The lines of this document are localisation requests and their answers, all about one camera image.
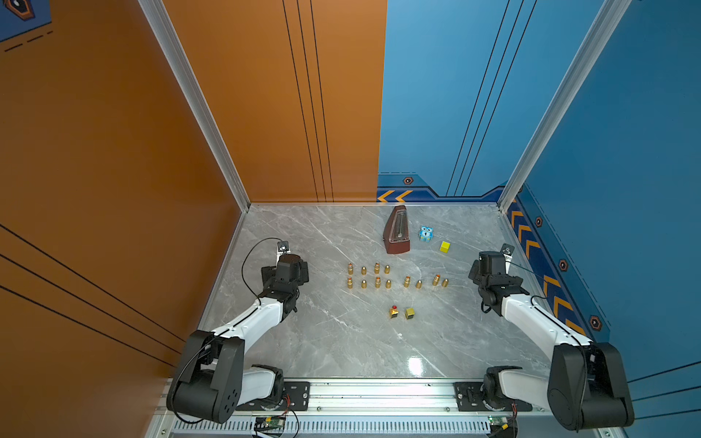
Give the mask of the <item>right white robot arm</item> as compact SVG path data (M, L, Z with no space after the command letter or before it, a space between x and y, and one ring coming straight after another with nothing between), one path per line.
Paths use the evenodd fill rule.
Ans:
M478 286L483 312L495 312L531 339L549 358L547 379L518 367L491 367L482 386L485 407L502 410L516 401L549 409L567 430L628 427L635 411L622 355L608 342L595 342L556 319L509 274L501 252L483 251L469 279Z

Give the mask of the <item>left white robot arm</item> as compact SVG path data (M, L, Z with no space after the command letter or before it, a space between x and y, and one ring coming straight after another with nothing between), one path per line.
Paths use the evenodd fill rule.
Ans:
M283 400L284 375L268 365L245 367L250 348L297 308L299 288L309 281L308 264L283 254L261 269L263 291L239 317L187 339L166 397L166 407L188 423L225 423L241 405L269 407Z

